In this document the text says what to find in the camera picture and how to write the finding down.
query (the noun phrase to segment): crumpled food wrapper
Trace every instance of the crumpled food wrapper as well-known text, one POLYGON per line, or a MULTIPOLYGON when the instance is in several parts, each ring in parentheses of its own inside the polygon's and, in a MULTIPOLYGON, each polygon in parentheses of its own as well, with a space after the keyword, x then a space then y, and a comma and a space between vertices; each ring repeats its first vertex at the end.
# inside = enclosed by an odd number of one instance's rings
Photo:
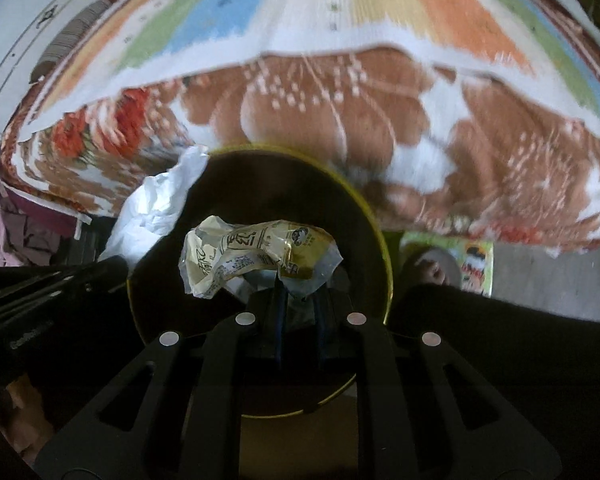
POLYGON ((185 290, 212 298, 227 281, 252 270, 277 270, 296 298, 313 294, 342 256, 326 231, 286 220, 243 226, 209 216, 189 231, 180 258, 185 290))

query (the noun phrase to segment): metal rivet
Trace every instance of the metal rivet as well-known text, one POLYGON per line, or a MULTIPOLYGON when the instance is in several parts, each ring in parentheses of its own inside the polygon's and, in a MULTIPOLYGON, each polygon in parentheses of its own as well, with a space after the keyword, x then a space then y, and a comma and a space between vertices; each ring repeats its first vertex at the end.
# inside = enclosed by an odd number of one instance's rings
POLYGON ((347 321, 352 325, 364 325, 366 323, 366 316, 361 312, 352 312, 347 316, 347 321))
POLYGON ((422 342, 427 346, 438 346, 442 343, 442 338, 435 332, 425 332, 422 334, 422 342))
POLYGON ((255 323, 256 317, 251 312, 241 312, 235 317, 235 322, 238 325, 249 326, 255 323))
POLYGON ((176 332, 164 332, 160 336, 160 344, 162 346, 173 346, 180 340, 180 336, 176 332))

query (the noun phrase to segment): gray floor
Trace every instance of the gray floor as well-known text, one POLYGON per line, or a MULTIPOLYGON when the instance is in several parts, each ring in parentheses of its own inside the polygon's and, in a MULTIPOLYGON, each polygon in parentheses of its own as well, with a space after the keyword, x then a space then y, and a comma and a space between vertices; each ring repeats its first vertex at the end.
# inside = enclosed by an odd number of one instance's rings
POLYGON ((497 244, 494 298, 600 320, 600 249, 552 258, 542 249, 497 244))

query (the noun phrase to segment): pink cloth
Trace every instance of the pink cloth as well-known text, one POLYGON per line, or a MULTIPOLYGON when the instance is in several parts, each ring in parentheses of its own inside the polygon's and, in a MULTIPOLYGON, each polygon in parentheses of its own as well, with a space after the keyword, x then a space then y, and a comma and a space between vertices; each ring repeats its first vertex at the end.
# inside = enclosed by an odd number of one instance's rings
POLYGON ((60 236, 20 211, 0 183, 0 267, 48 266, 60 236))

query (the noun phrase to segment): colorful bed sheet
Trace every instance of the colorful bed sheet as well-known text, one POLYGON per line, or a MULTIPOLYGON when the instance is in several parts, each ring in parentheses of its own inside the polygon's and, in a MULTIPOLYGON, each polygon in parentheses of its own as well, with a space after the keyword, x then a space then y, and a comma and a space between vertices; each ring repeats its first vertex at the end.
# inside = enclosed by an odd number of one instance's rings
POLYGON ((3 179, 115 216, 195 143, 289 146, 384 228, 600 244, 600 49, 555 0, 111 0, 3 179))

